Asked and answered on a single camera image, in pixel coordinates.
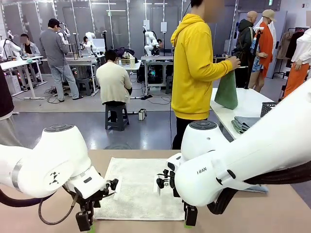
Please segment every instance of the gray stool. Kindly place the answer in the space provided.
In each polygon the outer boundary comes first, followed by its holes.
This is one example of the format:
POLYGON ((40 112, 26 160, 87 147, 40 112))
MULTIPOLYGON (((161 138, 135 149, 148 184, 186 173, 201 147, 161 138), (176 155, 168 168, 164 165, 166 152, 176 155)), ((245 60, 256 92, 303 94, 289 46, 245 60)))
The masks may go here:
POLYGON ((80 95, 90 96, 92 94, 89 79, 76 79, 76 84, 80 95))
POLYGON ((172 84, 172 88, 173 88, 173 76, 168 76, 166 78, 165 94, 167 94, 167 95, 170 93, 170 84, 172 84))
POLYGON ((125 125, 129 125, 128 115, 125 105, 121 106, 109 106, 105 104, 105 129, 108 130, 108 126, 116 127, 118 131, 124 131, 125 125), (116 122, 111 122, 111 112, 117 113, 116 122))

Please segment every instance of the beige cap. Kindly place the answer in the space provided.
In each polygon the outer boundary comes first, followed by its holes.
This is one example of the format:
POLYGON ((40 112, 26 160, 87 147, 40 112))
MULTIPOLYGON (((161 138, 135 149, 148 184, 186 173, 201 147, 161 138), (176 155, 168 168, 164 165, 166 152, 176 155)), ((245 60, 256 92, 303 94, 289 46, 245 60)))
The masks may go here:
POLYGON ((267 17, 267 18, 269 18, 273 22, 276 22, 276 19, 274 18, 275 14, 276 13, 273 10, 271 10, 271 9, 265 10, 264 12, 262 12, 262 16, 263 17, 267 17))

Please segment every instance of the hand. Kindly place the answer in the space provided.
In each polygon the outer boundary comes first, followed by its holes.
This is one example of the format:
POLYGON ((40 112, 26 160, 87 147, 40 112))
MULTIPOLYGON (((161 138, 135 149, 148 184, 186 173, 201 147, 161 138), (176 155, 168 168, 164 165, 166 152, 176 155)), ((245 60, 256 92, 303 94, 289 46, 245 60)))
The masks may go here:
POLYGON ((294 64, 295 64, 295 70, 299 71, 301 69, 302 61, 298 60, 294 64))
POLYGON ((240 67, 241 62, 240 62, 239 58, 237 58, 236 56, 232 56, 232 57, 228 58, 227 60, 231 62, 232 69, 236 69, 236 68, 240 67))
POLYGON ((268 54, 266 54, 265 52, 260 52, 258 53, 258 57, 267 58, 268 54))

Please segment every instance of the gray pants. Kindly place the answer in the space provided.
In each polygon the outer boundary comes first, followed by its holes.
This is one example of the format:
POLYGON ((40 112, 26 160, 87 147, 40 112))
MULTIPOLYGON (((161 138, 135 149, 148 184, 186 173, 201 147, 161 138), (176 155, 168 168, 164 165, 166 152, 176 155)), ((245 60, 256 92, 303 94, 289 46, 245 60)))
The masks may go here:
POLYGON ((5 120, 0 120, 0 144, 22 147, 22 144, 16 138, 13 116, 5 120))
POLYGON ((72 98, 73 99, 79 98, 79 90, 78 90, 78 87, 76 84, 76 80, 74 79, 74 76, 72 74, 72 71, 71 71, 69 65, 60 66, 60 67, 49 65, 49 67, 51 69, 51 74, 52 74, 54 81, 55 81, 58 100, 64 99, 64 91, 63 91, 63 84, 62 84, 62 76, 61 75, 64 76, 64 78, 67 80, 67 82, 69 84, 70 91, 72 94, 72 98))

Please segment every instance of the black shoe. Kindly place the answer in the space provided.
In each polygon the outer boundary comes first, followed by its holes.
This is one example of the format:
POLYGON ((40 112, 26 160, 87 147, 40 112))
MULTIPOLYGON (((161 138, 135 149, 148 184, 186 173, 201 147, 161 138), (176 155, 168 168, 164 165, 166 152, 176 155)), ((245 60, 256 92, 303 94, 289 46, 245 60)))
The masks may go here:
POLYGON ((80 96, 80 95, 79 95, 79 97, 78 97, 78 98, 73 99, 73 100, 79 100, 79 99, 82 99, 82 98, 83 98, 83 96, 80 96))

